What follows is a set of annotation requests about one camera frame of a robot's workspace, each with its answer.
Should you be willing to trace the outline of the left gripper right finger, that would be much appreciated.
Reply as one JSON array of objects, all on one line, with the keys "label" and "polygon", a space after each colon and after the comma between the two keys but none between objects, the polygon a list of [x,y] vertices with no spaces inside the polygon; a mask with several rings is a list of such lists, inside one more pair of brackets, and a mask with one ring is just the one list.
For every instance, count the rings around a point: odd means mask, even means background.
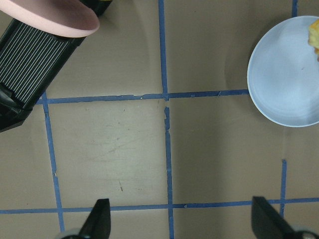
[{"label": "left gripper right finger", "polygon": [[264,197],[252,198],[251,227],[257,239],[297,239],[299,237],[299,233]]}]

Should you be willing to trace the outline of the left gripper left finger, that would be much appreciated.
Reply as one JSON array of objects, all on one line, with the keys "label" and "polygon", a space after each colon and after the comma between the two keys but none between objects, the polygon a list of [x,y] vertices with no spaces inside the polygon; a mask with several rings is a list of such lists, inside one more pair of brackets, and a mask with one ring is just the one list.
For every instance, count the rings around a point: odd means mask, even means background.
[{"label": "left gripper left finger", "polygon": [[81,239],[108,239],[111,232],[109,199],[99,199],[95,203],[78,237]]}]

